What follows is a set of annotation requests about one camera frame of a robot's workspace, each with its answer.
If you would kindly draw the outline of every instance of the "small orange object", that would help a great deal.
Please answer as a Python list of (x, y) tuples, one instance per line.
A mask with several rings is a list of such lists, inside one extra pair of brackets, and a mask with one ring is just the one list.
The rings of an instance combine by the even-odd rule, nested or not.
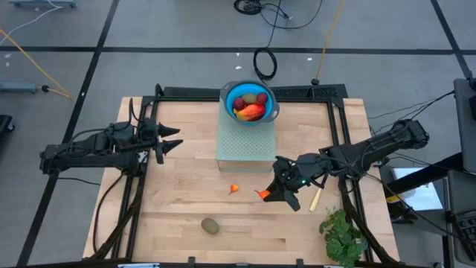
[(264, 190), (264, 191), (254, 190), (254, 191), (257, 192), (260, 195), (261, 199), (265, 199), (270, 194), (269, 191), (267, 191), (267, 190)]
[(234, 192), (238, 191), (238, 185), (231, 185), (230, 186), (230, 193), (229, 194), (232, 194)]

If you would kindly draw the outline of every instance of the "wooden tabletop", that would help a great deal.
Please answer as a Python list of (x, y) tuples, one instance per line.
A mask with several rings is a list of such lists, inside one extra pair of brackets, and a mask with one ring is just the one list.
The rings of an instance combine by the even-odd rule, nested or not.
[[(137, 114), (141, 98), (133, 100)], [(118, 121), (127, 120), (128, 101), (123, 98)], [(363, 101), (346, 99), (344, 103), (352, 143), (369, 138)], [(158, 120), (165, 126), (181, 129), (169, 140), (183, 138), (184, 143), (165, 156), (164, 165), (156, 164), (151, 153), (132, 260), (184, 263), (189, 256), (195, 256), (198, 263), (295, 264), (297, 258), (302, 258), (305, 264), (334, 264), (326, 255), (324, 236), (319, 234), (318, 227), (326, 218), (326, 208), (342, 206), (338, 180), (328, 178), (315, 212), (308, 209), (317, 190), (314, 186), (299, 190), (301, 210), (297, 212), (285, 202), (263, 202), (254, 190), (266, 189), (272, 173), (218, 170), (215, 160), (218, 105), (218, 102), (158, 105)], [(300, 154), (318, 152), (319, 148), (332, 145), (325, 104), (280, 103), (280, 110), (275, 121), (278, 155), (295, 159)], [(342, 142), (339, 120), (337, 124)], [(369, 173), (379, 175), (375, 168)], [(105, 169), (97, 200), (119, 174), (114, 168)], [(125, 181), (122, 179), (112, 189), (100, 210), (98, 246), (118, 221)], [(229, 195), (231, 184), (237, 184), (239, 190)], [(365, 177), (360, 187), (367, 225), (388, 254), (398, 260), (382, 185)], [(219, 234), (213, 236), (201, 228), (205, 217), (220, 225)], [(93, 254), (92, 224), (85, 257)], [(125, 254), (128, 235), (126, 227), (120, 256)]]

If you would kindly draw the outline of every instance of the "wooden handle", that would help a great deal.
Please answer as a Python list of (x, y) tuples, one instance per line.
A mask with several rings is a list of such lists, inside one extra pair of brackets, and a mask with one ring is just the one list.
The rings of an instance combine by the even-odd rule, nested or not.
[(314, 198), (312, 199), (311, 205), (309, 207), (309, 211), (314, 212), (315, 207), (318, 205), (319, 197), (321, 197), (322, 189), (319, 188), (318, 191), (315, 193)]

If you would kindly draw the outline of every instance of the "red apple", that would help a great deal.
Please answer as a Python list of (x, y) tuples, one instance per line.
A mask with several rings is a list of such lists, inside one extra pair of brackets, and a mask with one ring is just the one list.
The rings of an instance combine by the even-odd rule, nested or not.
[(266, 101), (268, 101), (268, 95), (266, 93), (259, 93), (258, 96), (256, 97), (256, 102), (258, 104), (266, 104)]
[(236, 98), (233, 101), (233, 108), (235, 108), (237, 111), (241, 111), (246, 107), (246, 103), (242, 98)]

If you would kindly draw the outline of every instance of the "blue colander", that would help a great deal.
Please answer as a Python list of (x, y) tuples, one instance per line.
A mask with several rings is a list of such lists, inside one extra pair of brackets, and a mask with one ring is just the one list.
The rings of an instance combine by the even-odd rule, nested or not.
[[(266, 101), (265, 115), (258, 121), (253, 121), (253, 122), (241, 121), (233, 113), (234, 100), (247, 93), (253, 93), (256, 95), (258, 95), (259, 93), (266, 93), (268, 95), (268, 101)], [(236, 121), (248, 126), (256, 125), (259, 123), (272, 122), (280, 113), (280, 106), (279, 104), (277, 104), (273, 91), (270, 90), (269, 87), (256, 81), (244, 80), (244, 81), (233, 81), (233, 82), (227, 83), (221, 90), (220, 97), (223, 100), (223, 104), (225, 105), (226, 112)]]

